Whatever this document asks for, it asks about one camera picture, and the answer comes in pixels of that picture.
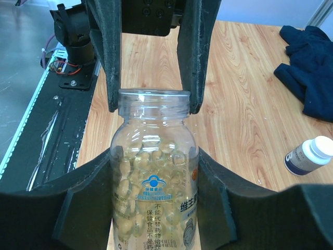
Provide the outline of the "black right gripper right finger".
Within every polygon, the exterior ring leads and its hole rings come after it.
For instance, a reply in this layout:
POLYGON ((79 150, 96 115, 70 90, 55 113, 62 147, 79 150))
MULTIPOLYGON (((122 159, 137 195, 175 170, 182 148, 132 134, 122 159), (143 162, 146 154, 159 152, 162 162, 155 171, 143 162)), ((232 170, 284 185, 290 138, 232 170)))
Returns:
POLYGON ((202 249, 332 249, 332 185, 258 186, 199 151, 202 249))

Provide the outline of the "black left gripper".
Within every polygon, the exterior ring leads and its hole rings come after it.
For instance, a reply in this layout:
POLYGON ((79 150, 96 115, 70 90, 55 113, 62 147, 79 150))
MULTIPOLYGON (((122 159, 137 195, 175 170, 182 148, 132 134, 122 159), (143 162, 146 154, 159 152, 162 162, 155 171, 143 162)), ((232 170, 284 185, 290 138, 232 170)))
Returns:
POLYGON ((201 108, 211 36, 221 0, 86 1, 89 36, 106 75, 108 109, 118 109, 122 32, 167 36, 180 25, 177 59, 190 113, 201 108))

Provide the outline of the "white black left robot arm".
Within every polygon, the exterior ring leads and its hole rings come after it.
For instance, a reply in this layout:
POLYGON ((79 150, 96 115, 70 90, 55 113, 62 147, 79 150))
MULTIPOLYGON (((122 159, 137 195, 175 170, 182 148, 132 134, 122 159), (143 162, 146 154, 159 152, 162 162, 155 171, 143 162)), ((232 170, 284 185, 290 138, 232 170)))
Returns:
POLYGON ((178 28, 177 60, 190 113, 203 103, 210 42, 220 1, 52 1, 56 39, 77 65, 99 59, 107 76, 110 112, 118 107, 123 33, 167 36, 178 28))

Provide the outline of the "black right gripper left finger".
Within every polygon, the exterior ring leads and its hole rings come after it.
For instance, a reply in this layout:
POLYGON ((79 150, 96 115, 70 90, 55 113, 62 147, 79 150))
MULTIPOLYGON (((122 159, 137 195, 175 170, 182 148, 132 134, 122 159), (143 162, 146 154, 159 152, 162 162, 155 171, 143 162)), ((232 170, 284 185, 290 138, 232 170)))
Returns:
POLYGON ((1 249, 106 249, 112 218, 106 150, 31 191, 1 193, 1 249))

